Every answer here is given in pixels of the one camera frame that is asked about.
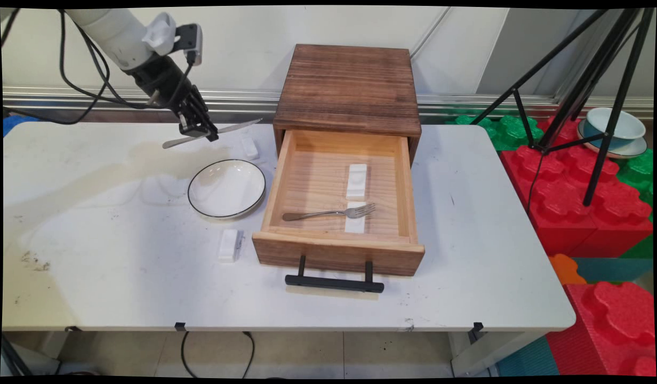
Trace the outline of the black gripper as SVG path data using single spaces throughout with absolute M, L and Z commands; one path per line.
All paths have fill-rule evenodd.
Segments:
M 218 129 L 212 123 L 209 109 L 200 91 L 188 79 L 189 73 L 197 63 L 195 54 L 187 54 L 187 70 L 181 70 L 170 56 L 156 53 L 140 66 L 127 70 L 153 102 L 143 105 L 151 109 L 167 108 L 178 114 L 179 131 L 184 136 L 207 138 L 216 141 Z

